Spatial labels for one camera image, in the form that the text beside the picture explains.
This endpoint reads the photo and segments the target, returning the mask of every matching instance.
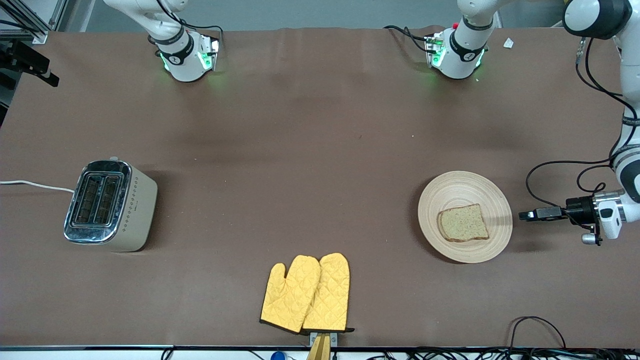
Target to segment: toaster power cord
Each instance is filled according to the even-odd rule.
[[[38,184],[38,183],[32,183],[31,181],[26,181],[26,180],[0,181],[0,185],[31,185],[31,186],[37,186],[39,188],[50,189],[50,190],[60,190],[60,191],[63,191],[63,192],[70,192],[70,193],[76,192],[75,190],[71,190],[71,189],[67,189],[67,188],[58,188],[56,186],[49,186],[49,185],[43,185],[43,184]]]

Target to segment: cable connector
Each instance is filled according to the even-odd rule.
[[[578,45],[578,51],[575,52],[575,64],[580,65],[580,60],[582,59],[582,55],[584,54],[584,47],[587,43],[587,38],[582,37],[580,39],[580,45]]]

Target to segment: silver toaster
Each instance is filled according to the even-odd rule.
[[[147,242],[157,185],[118,158],[87,165],[65,219],[65,237],[109,251],[140,250]]]

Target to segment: brown table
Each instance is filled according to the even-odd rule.
[[[523,315],[570,347],[638,344],[638,224],[588,247],[567,222],[515,220],[500,256],[461,265],[435,254],[416,215],[450,170],[489,177],[517,218],[541,205],[524,187],[535,164],[606,157],[621,107],[577,79],[577,38],[498,30],[484,65],[453,81],[386,30],[225,36],[221,72],[195,83],[172,80],[142,33],[54,33],[40,48],[60,87],[22,78],[2,179],[73,187],[88,162],[119,156],[159,198],[147,248],[111,254],[64,239],[69,194],[2,187],[0,343],[306,343],[258,322],[269,269],[342,252],[356,331],[341,345],[505,345]],[[616,90],[612,42],[591,61]],[[581,195],[579,170],[542,169],[532,186],[562,202]],[[608,170],[596,179],[617,187]],[[541,325],[518,331],[517,345],[558,345]]]

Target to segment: yellow oven mitt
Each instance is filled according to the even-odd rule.
[[[320,281],[302,327],[312,331],[346,331],[349,263],[339,253],[320,259]]]
[[[299,333],[320,279],[316,258],[299,255],[285,276],[284,264],[271,269],[260,322]]]

